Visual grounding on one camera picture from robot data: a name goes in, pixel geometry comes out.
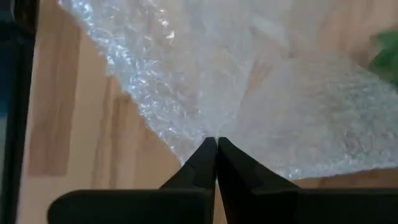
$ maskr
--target plastic packaging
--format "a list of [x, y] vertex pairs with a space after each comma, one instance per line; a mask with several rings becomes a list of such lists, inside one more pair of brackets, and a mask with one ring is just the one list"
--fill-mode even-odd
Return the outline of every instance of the plastic packaging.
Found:
[[60, 0], [184, 163], [226, 136], [289, 179], [398, 165], [398, 95], [317, 49], [335, 0]]

